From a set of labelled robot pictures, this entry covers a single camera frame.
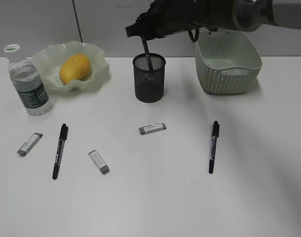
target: white basket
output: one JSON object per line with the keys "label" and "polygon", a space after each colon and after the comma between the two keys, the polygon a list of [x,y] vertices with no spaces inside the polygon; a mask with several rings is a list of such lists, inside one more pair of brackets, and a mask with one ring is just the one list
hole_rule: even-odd
{"label": "white basket", "polygon": [[202,88],[218,95],[245,93],[262,68],[257,50],[241,32],[201,32],[195,62]]}

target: gray wall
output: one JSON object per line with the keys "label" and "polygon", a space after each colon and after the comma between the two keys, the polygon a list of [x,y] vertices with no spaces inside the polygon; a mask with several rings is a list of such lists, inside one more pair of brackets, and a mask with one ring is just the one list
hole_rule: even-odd
{"label": "gray wall", "polygon": [[[127,38],[125,27],[148,10],[152,0],[75,0],[84,42],[101,47],[109,57],[143,52],[138,37]],[[262,56],[301,56],[301,31],[263,26],[247,34]],[[5,45],[21,44],[26,55],[46,46],[77,40],[72,0],[0,0],[0,56]],[[187,33],[149,42],[163,56],[193,56]]]}
{"label": "gray wall", "polygon": [[79,41],[71,0],[0,0],[0,56],[11,43],[31,56],[49,45]]}

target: black marker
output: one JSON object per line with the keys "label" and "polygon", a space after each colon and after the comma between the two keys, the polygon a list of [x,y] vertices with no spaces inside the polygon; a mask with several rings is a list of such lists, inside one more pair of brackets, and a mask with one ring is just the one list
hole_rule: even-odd
{"label": "black marker", "polygon": [[216,142],[219,137],[220,125],[217,121],[214,122],[212,140],[211,140],[211,159],[209,165],[209,173],[213,174],[214,172],[214,162],[215,162],[215,152],[216,152]]}
{"label": "black marker", "polygon": [[60,139],[58,141],[55,164],[53,169],[53,179],[57,179],[58,173],[60,172],[60,165],[63,156],[64,144],[65,141],[67,140],[67,134],[68,134],[68,127],[66,126],[66,124],[63,124],[61,128]]}

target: mango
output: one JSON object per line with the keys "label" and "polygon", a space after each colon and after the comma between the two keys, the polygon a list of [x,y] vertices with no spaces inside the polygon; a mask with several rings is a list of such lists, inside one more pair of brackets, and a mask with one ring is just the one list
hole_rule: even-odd
{"label": "mango", "polygon": [[60,79],[64,85],[72,80],[82,80],[90,71],[90,62],[86,55],[78,53],[69,57],[62,65]]}

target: plastic bottle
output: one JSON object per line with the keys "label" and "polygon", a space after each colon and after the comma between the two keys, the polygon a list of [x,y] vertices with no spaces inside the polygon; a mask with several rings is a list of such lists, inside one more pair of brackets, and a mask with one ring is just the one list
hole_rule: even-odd
{"label": "plastic bottle", "polygon": [[24,57],[20,46],[8,45],[4,52],[9,59],[11,82],[28,113],[42,115],[51,110],[52,105],[41,77],[35,66]]}

